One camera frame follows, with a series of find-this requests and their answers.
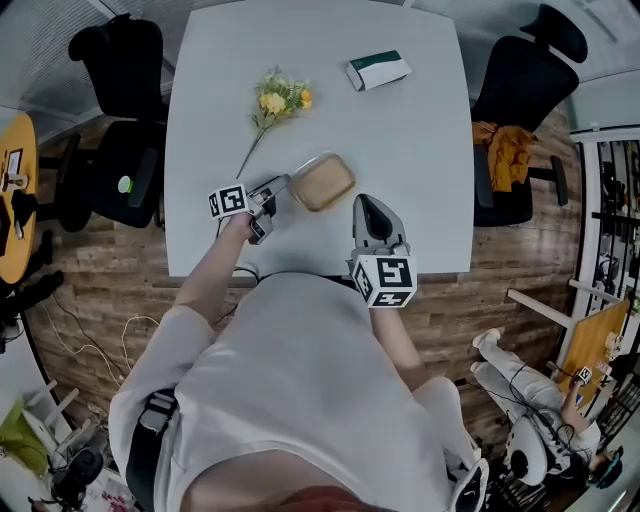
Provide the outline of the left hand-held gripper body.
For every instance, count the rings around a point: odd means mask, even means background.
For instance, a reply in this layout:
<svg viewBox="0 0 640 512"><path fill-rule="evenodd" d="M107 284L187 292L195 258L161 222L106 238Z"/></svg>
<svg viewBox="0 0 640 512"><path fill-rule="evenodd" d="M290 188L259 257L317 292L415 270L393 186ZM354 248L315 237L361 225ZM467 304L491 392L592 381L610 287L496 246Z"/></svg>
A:
<svg viewBox="0 0 640 512"><path fill-rule="evenodd" d="M249 227L252 236L251 245L260 245L273 231L272 217L276 212L276 200L252 201L248 197L245 186L237 184L214 191L208 197L211 216L214 220L222 220L237 213L250 216Z"/></svg>

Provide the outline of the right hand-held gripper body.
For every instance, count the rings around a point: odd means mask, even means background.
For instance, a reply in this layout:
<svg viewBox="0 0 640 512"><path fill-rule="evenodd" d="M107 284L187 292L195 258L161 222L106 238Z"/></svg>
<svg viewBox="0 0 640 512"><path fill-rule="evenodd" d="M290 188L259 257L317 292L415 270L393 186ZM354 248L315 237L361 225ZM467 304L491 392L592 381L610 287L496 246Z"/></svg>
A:
<svg viewBox="0 0 640 512"><path fill-rule="evenodd" d="M369 309L404 308L417 291L415 259L406 243L356 248L349 268L350 277Z"/></svg>

